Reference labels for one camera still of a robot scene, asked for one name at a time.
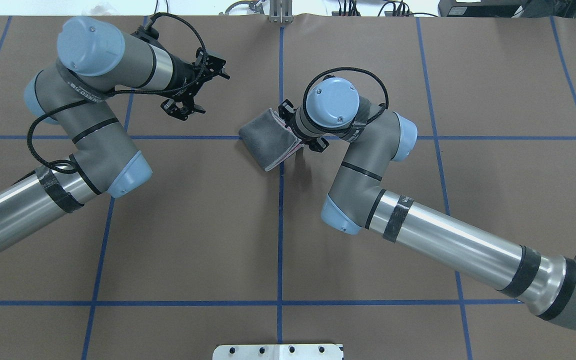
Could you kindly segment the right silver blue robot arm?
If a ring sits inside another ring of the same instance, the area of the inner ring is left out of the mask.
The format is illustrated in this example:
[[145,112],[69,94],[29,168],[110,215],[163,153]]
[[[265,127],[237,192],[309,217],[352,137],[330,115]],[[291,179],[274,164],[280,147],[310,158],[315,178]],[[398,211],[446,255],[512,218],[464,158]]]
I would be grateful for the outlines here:
[[370,230],[524,304],[542,321],[576,331],[576,254],[545,255],[503,239],[383,185],[387,167],[409,156],[418,128],[389,103],[361,96],[349,80],[327,75],[302,100],[278,107],[285,129],[313,151],[333,135],[349,146],[321,210],[348,235]]

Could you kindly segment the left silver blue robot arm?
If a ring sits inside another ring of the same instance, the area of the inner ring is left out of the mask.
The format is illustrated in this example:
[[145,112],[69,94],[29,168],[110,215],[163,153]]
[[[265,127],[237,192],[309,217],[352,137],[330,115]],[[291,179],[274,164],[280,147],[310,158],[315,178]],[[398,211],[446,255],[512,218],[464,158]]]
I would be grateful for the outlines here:
[[209,71],[199,30],[171,13],[154,13],[133,33],[74,16],[56,53],[23,91],[34,116],[23,141],[36,167],[0,190],[0,254],[94,198],[120,198],[151,178],[110,98],[162,96],[163,109],[186,120],[191,91]]

